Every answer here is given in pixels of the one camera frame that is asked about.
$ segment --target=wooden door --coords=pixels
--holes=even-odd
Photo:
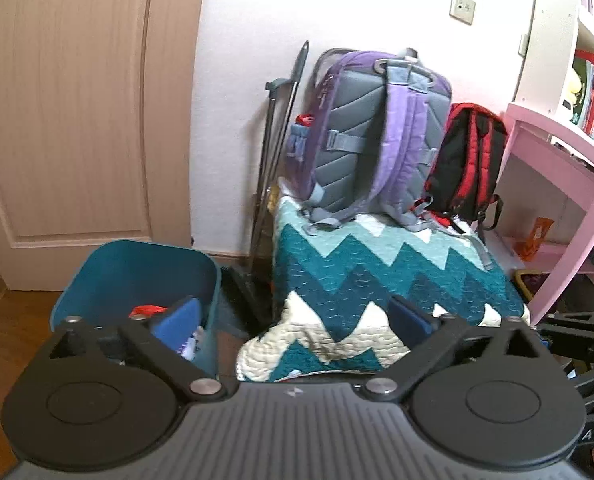
[[[0,0],[0,273],[60,290],[114,238],[190,244],[201,0]]]

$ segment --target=backpack strap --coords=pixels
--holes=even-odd
[[[457,106],[450,112],[450,118],[453,114],[456,116],[461,112],[462,107]],[[479,142],[477,135],[477,110],[470,110],[470,117],[468,119],[468,146],[466,149],[466,167],[464,168],[461,176],[461,182],[457,187],[454,198],[452,199],[451,207],[453,209],[458,208],[459,203],[464,200],[474,188],[477,181],[477,167],[479,164]]]
[[[462,240],[468,240],[471,245],[477,251],[479,259],[481,260],[481,264],[484,267],[484,270],[492,270],[494,269],[494,262],[488,249],[484,245],[484,242],[477,236],[476,234],[461,234],[457,232],[457,230],[450,230],[443,225],[441,225],[435,216],[430,211],[426,210],[426,207],[430,205],[432,199],[426,198],[424,202],[418,204],[414,209],[412,209],[409,213],[414,214],[417,222],[410,226],[405,226],[406,229],[412,232],[419,232],[423,231],[424,229],[430,229],[433,232],[440,232],[448,236],[452,236],[454,238],[461,238]]]
[[[475,116],[476,121],[477,112],[473,110],[472,114]],[[490,185],[490,155],[493,142],[493,127],[493,119],[492,117],[489,117],[488,131],[482,136],[481,153],[479,153],[478,156],[479,186],[477,190],[477,209],[480,211],[488,207],[487,197],[488,186]]]
[[[394,192],[398,186],[405,185],[412,168],[423,158],[429,158],[423,153],[422,146],[426,135],[427,89],[433,75],[402,59],[378,59],[375,69],[376,72],[385,70],[387,97],[385,126],[373,182],[359,199],[333,214],[316,206],[317,198],[321,200],[323,194],[320,195],[318,184],[315,184],[304,211],[311,221],[311,225],[304,226],[309,235],[314,236],[319,227],[335,229],[342,222],[354,218],[385,186],[389,185],[388,192]],[[402,168],[408,166],[410,172],[399,178]]]

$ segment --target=teal storage bin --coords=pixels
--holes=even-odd
[[[204,337],[193,363],[217,375],[216,316],[221,270],[193,249],[115,240],[91,253],[51,312],[51,330],[66,316],[93,326],[120,324],[135,306],[173,305],[187,296],[202,304]]]

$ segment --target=red and black backpack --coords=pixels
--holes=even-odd
[[[437,161],[426,180],[432,196],[429,211],[451,223],[454,216],[472,223],[478,232],[492,230],[501,215],[503,202],[494,194],[508,133],[501,118],[473,103],[453,104],[446,123],[446,135]],[[483,226],[486,210],[497,202],[494,221]]]

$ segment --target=teal chevron pattern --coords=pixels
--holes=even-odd
[[[392,265],[401,246],[405,244],[423,254],[429,262],[445,269],[448,251],[452,249],[469,260],[475,267],[483,270],[477,251],[459,238],[442,234],[431,235],[429,231],[420,234],[411,233],[395,225],[386,216],[379,216],[378,219],[368,215],[361,217],[369,218],[371,223],[378,227],[378,235],[370,232],[358,220],[347,222],[340,228],[329,232],[320,232],[316,236],[309,236],[303,230],[303,227],[308,225],[308,221],[301,216],[298,205],[290,198],[283,198],[279,206],[275,233],[281,235],[286,226],[292,226],[323,257],[328,256],[347,236],[352,236],[369,248],[387,266]],[[275,245],[277,250],[281,247],[280,243]]]
[[[449,238],[440,233],[434,234],[436,235]],[[378,240],[379,238],[375,238],[373,244],[378,243]],[[523,313],[523,302],[519,294],[509,284],[499,267],[488,272],[480,270],[452,248],[448,248],[445,268],[437,267],[425,258],[424,254],[415,251],[407,244],[401,246],[392,265],[388,266],[370,247],[352,235],[347,235],[327,257],[321,256],[309,241],[290,224],[286,225],[279,235],[277,246],[282,250],[278,250],[275,254],[274,284],[280,301],[283,301],[282,296],[285,297],[290,290],[298,291],[301,288],[298,276],[286,274],[286,269],[290,267],[289,260],[292,259],[299,263],[301,271],[308,272],[327,292],[338,291],[348,274],[357,266],[363,266],[392,294],[406,296],[415,277],[423,274],[457,301],[461,301],[464,284],[468,282],[466,278],[469,277],[470,280],[479,282],[483,290],[491,292],[502,303],[501,305],[491,303],[493,306],[503,306],[504,303],[508,303],[514,307],[513,310],[521,306],[521,313]],[[442,306],[450,311],[449,305],[442,304]]]
[[[303,310],[319,317],[320,326],[335,343],[360,338],[358,324],[367,305],[373,302],[385,308],[394,294],[427,312],[439,304],[471,324],[484,319],[486,305],[503,317],[524,313],[523,301],[502,270],[496,266],[484,271],[474,248],[459,238],[428,231],[414,234],[372,216],[314,237],[304,232],[307,224],[294,200],[280,201],[273,255],[275,301],[283,304],[290,293],[297,294],[306,304]],[[301,342],[295,339],[301,329],[299,323],[283,328],[280,322],[270,329],[272,334],[259,336],[260,342],[270,335],[266,340],[283,337],[286,350],[273,359],[251,353],[247,364],[256,380],[276,381],[296,372],[381,369],[371,349],[381,348],[374,344],[360,354],[349,352],[346,359],[322,362],[304,346],[310,344],[307,336]],[[240,359],[247,359],[245,352]],[[250,368],[257,362],[259,366]]]
[[[362,354],[348,359],[331,361],[328,364],[322,363],[317,356],[299,342],[292,343],[286,352],[283,353],[277,366],[268,378],[269,382],[280,381],[289,377],[294,371],[302,375],[315,372],[350,372],[360,371],[364,373],[379,372],[381,365],[375,356],[375,352],[368,349]]]

